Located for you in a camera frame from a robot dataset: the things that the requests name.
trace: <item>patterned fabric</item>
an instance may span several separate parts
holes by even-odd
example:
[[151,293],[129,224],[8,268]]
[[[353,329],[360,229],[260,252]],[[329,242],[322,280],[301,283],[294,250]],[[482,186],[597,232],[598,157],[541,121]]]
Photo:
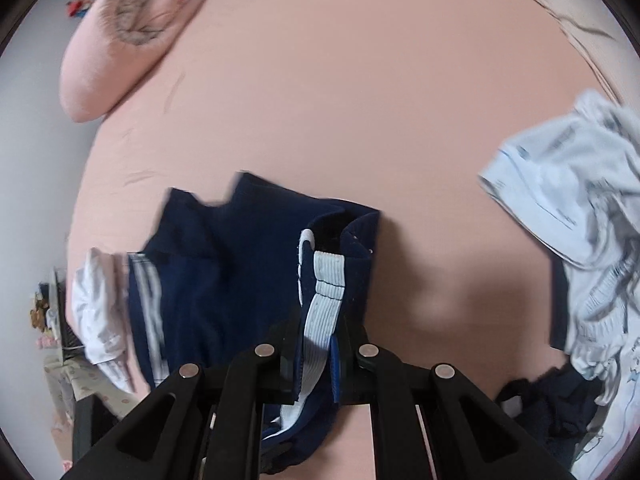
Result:
[[161,27],[145,25],[136,29],[136,23],[140,20],[140,11],[149,0],[121,0],[116,10],[116,31],[120,38],[127,43],[136,45],[144,44],[155,38],[161,31]]
[[139,400],[117,389],[100,368],[83,357],[62,363],[58,356],[47,356],[44,373],[55,409],[51,436],[66,471],[71,466],[73,420],[78,400],[96,394],[118,418],[127,415]]

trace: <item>clothing pile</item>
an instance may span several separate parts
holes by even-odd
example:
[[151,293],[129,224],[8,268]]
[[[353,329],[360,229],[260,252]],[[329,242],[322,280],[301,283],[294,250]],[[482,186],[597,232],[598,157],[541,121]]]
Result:
[[[601,380],[602,390],[594,399],[563,394],[564,370],[532,386],[533,396],[551,395],[548,406],[559,398],[574,404],[572,473],[578,480],[600,478],[640,423],[634,400],[640,370],[640,119],[587,91],[572,113],[508,139],[480,177],[487,193],[554,254],[551,344],[570,355],[582,380]],[[579,380],[574,387],[594,388]],[[519,417],[529,417],[525,398]],[[513,407],[513,400],[501,401],[507,410]],[[600,408],[584,426],[592,401]],[[553,417],[566,428],[561,412]],[[536,424],[523,426],[535,433]],[[578,438],[581,432],[584,438]]]
[[503,410],[567,469],[575,446],[598,408],[599,379],[585,380],[571,364],[554,368],[534,383],[511,381],[498,394]]
[[74,280],[89,361],[124,390],[127,330],[154,388],[184,363],[228,365],[301,309],[299,396],[265,409],[262,472],[308,458],[337,413],[326,364],[338,315],[362,322],[380,213],[242,173],[228,203],[172,189],[158,228],[124,261],[93,249]]

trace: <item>toy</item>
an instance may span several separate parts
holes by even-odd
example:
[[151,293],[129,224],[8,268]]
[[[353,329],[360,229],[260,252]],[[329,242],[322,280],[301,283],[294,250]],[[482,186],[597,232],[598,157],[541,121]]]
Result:
[[37,328],[42,333],[45,333],[47,331],[46,314],[49,309],[49,303],[44,300],[42,296],[37,295],[33,302],[33,306],[33,310],[29,311],[31,326],[33,328]]
[[66,15],[70,18],[83,18],[93,2],[93,0],[71,0],[66,3]]
[[36,339],[36,348],[42,350],[43,348],[57,348],[58,342],[52,335],[41,335]]

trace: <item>metal rivet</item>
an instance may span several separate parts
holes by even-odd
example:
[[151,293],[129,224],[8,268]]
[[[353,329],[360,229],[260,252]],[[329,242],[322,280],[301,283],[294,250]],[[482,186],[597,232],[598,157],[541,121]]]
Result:
[[436,375],[441,379],[450,379],[456,374],[453,366],[450,365],[438,365],[436,366]]
[[258,357],[269,357],[272,356],[276,349],[271,346],[269,343],[262,343],[255,347],[255,354]]
[[378,352],[380,352],[380,350],[378,350],[377,346],[367,343],[362,345],[358,349],[358,352],[360,352],[360,355],[362,357],[375,357],[376,355],[378,355]]
[[184,377],[185,379],[188,379],[189,377],[196,376],[199,370],[200,369],[198,368],[198,365],[195,365],[193,363],[187,363],[180,367],[179,373],[182,377]]

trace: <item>white cloth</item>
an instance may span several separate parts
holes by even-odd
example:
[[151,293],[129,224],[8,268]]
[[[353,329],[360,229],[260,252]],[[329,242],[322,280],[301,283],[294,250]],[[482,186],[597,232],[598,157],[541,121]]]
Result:
[[132,393],[126,325],[116,287],[114,257],[90,249],[84,266],[74,276],[72,311],[86,358],[115,386]]
[[590,65],[607,95],[640,113],[640,58],[602,0],[536,0]]
[[58,319],[58,310],[56,308],[48,308],[45,314],[47,327],[53,334],[53,339],[60,341],[60,320]]
[[575,111],[508,139],[481,184],[518,222],[565,261],[569,329],[565,351],[596,400],[620,382],[627,311],[635,306],[640,250],[640,120],[595,91]]
[[[629,333],[640,333],[640,316],[633,309],[628,323]],[[627,340],[620,354],[620,369],[620,388],[604,425],[590,435],[571,468],[578,480],[604,480],[640,426],[640,337]]]

